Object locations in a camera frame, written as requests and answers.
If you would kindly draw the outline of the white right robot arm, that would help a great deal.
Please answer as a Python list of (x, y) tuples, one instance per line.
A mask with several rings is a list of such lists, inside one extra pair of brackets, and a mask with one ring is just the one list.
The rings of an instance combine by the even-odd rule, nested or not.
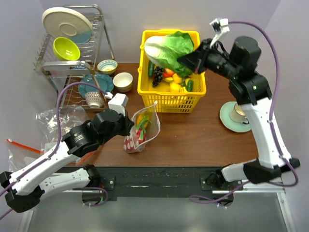
[(253, 184), (269, 182), (282, 173), (300, 167), (300, 161), (292, 158), (284, 148), (284, 142), (275, 120), (271, 105), (274, 95), (267, 79), (256, 70), (261, 49), (258, 42), (248, 36), (234, 40), (230, 53), (218, 51), (211, 39), (203, 40), (199, 47), (177, 61), (201, 74), (206, 70), (229, 80), (229, 90), (249, 121), (258, 158), (244, 163), (230, 164), (217, 171), (215, 184), (227, 189), (233, 181), (247, 179)]

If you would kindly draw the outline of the red toy dragon fruit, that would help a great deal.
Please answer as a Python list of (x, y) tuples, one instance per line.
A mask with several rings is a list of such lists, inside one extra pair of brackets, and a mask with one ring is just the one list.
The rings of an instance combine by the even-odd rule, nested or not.
[(124, 150), (127, 153), (141, 152), (145, 148), (146, 132), (151, 123), (149, 116), (139, 115), (136, 119), (136, 128), (129, 136), (125, 137)]

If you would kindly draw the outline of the dotted clear zip bag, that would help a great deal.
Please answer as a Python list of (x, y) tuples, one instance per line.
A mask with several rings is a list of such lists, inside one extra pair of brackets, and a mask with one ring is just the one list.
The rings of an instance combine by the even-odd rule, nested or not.
[(127, 153), (141, 152), (146, 144), (158, 136), (161, 130), (160, 120), (156, 111), (157, 101), (137, 111), (131, 121), (134, 126), (129, 132), (129, 136), (124, 140), (124, 151)]

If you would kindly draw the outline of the green toy lettuce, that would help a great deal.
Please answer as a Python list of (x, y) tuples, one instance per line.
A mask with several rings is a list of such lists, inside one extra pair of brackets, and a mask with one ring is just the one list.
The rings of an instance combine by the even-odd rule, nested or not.
[(165, 36), (152, 36), (145, 41), (143, 49), (156, 66), (170, 69), (181, 77), (192, 74), (190, 69), (178, 62), (178, 58), (194, 51), (194, 43), (188, 33), (177, 31)]

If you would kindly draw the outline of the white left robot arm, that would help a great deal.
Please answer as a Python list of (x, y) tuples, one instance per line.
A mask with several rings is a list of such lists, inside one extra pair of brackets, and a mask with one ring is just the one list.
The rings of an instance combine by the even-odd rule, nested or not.
[(134, 122), (127, 113), (106, 109), (73, 127), (59, 144), (17, 172), (3, 172), (0, 184), (7, 205), (17, 213), (28, 211), (49, 196), (71, 189), (99, 189), (101, 176), (94, 165), (57, 174), (62, 167), (96, 151), (117, 135), (128, 136)]

